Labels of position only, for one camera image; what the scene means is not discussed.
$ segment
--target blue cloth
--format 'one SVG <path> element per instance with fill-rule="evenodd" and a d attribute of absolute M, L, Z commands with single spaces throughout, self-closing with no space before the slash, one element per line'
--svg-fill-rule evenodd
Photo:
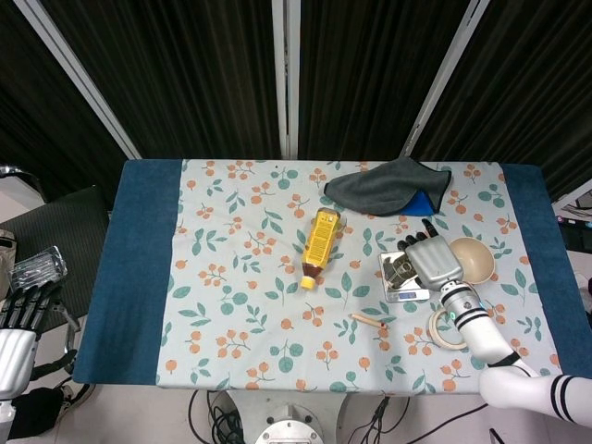
<path fill-rule="evenodd" d="M 406 216 L 431 216 L 434 214 L 432 204 L 423 191 L 418 191 L 409 203 L 401 210 Z"/>
<path fill-rule="evenodd" d="M 501 167 L 561 369 L 592 378 L 592 330 L 540 168 Z"/>
<path fill-rule="evenodd" d="M 502 168 L 563 371 L 592 377 L 592 331 L 540 169 Z M 129 161 L 124 167 L 74 371 L 77 382 L 155 382 L 180 171 L 180 160 Z"/>
<path fill-rule="evenodd" d="M 75 381 L 154 384 L 180 174 L 180 160 L 134 160 L 124 166 Z"/>

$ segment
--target bottle cap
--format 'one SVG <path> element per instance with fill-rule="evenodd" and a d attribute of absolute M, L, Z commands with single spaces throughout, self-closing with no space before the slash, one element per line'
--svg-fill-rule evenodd
<path fill-rule="evenodd" d="M 315 287 L 316 281 L 310 276 L 302 276 L 300 286 L 303 289 L 312 290 Z"/>

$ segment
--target digital scale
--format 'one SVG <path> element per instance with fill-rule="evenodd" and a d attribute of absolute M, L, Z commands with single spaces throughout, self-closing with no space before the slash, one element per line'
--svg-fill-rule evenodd
<path fill-rule="evenodd" d="M 404 252 L 382 253 L 378 259 L 387 302 L 429 299 L 429 290 L 420 287 L 417 273 Z"/>

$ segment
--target floral tablecloth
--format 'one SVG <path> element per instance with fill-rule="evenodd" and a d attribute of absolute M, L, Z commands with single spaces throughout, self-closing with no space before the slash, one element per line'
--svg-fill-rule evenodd
<path fill-rule="evenodd" d="M 475 393 L 484 364 L 441 350 L 426 332 L 429 301 L 385 302 L 378 255 L 396 251 L 420 217 L 373 217 L 323 195 L 372 162 L 185 160 L 156 383 L 171 388 Z M 452 171 L 441 212 L 447 241 L 484 242 L 496 258 L 477 286 L 501 334 L 542 375 L 559 361 L 520 227 L 498 164 L 426 163 Z M 347 218 L 313 291 L 302 290 L 302 247 L 321 206 Z M 365 313 L 379 330 L 352 321 Z M 438 327 L 460 337 L 449 319 Z"/>

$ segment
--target black stripe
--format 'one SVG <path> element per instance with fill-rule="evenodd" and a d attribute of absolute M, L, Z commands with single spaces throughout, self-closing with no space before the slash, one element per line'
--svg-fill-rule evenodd
<path fill-rule="evenodd" d="M 567 389 L 567 384 L 574 379 L 575 376 L 568 376 L 564 381 L 563 381 L 563 385 L 561 386 L 561 391 L 559 394 L 560 400 L 561 400 L 561 407 L 563 409 L 563 413 L 565 413 L 565 417 L 567 419 L 569 419 L 570 421 L 574 422 L 574 420 L 572 419 L 572 417 L 570 416 L 569 412 L 567 411 L 567 405 L 565 403 L 565 390 Z"/>
<path fill-rule="evenodd" d="M 442 298 L 442 300 L 440 301 L 440 303 L 442 305 L 444 305 L 444 302 L 446 302 L 448 299 L 450 299 L 452 296 L 454 296 L 456 293 L 460 293 L 461 291 L 466 291 L 466 290 L 471 290 L 471 287 L 468 287 L 466 285 L 463 285 L 462 287 L 458 287 L 456 289 L 454 289 L 453 291 L 451 291 L 450 293 L 448 293 L 446 296 L 444 296 Z"/>
<path fill-rule="evenodd" d="M 471 313 L 474 313 L 474 312 L 485 312 L 485 310 L 481 307 L 472 308 L 471 310 L 467 310 L 466 312 L 464 312 L 463 314 L 458 316 L 456 319 L 454 319 L 454 325 L 458 326 L 459 322 L 461 322 L 461 319 L 463 319 L 465 316 L 470 315 Z"/>
<path fill-rule="evenodd" d="M 474 319 L 477 319 L 478 317 L 489 317 L 489 314 L 487 314 L 487 313 L 477 314 L 477 315 L 473 316 L 471 319 L 465 319 L 458 326 L 456 326 L 456 328 L 458 330 L 460 330 L 461 328 L 464 327 L 465 324 L 468 324 L 469 322 L 473 321 Z"/>
<path fill-rule="evenodd" d="M 514 364 L 516 361 L 520 359 L 520 355 L 513 351 L 511 354 L 503 358 L 501 361 L 497 361 L 494 364 L 488 364 L 488 367 L 506 367 L 508 365 Z"/>
<path fill-rule="evenodd" d="M 565 418 L 563 418 L 563 416 L 561 416 L 561 412 L 557 408 L 557 402 L 555 401 L 555 389 L 557 388 L 557 383 L 559 383 L 559 380 L 562 377 L 563 377 L 563 375 L 557 376 L 555 379 L 553 379 L 553 383 L 551 384 L 551 405 L 553 406 L 553 410 L 555 411 L 555 414 L 558 417 L 560 417 L 562 420 L 565 420 Z"/>
<path fill-rule="evenodd" d="M 525 375 L 527 375 L 528 377 L 531 377 L 528 372 L 526 370 L 524 370 L 522 367 L 519 367 L 518 365 L 513 365 L 513 368 L 517 368 L 518 370 L 522 370 L 524 372 Z"/>

